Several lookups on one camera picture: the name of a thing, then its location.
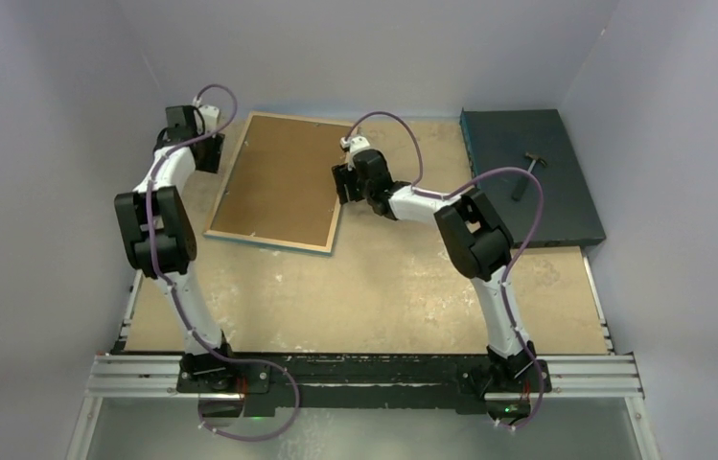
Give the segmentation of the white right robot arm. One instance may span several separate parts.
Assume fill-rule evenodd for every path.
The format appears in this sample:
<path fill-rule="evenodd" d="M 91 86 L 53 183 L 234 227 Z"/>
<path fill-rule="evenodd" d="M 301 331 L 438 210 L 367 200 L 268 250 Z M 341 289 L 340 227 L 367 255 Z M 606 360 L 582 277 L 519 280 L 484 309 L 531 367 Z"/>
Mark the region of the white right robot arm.
<path fill-rule="evenodd" d="M 476 187 L 454 197 L 420 195 L 411 184 L 392 178 L 380 151 L 343 150 L 345 162 L 332 167 L 339 202 L 365 201 L 384 218 L 435 227 L 453 267 L 470 280 L 484 319 L 493 383 L 512 390 L 530 368 L 541 377 L 508 280 L 513 237 L 488 197 Z"/>

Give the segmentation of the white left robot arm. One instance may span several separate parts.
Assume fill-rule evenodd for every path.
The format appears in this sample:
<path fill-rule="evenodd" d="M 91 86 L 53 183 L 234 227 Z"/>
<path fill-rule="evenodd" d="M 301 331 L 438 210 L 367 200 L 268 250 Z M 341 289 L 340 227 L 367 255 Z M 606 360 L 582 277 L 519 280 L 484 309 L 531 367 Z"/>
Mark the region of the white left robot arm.
<path fill-rule="evenodd" d="M 154 280 L 181 326 L 179 385 L 224 392 L 237 382 L 238 366 L 201 293 L 196 233 L 181 196 L 192 173 L 218 169 L 220 112 L 199 101 L 165 112 L 167 125 L 157 136 L 148 172 L 132 191 L 115 196 L 114 209 L 128 262 Z"/>

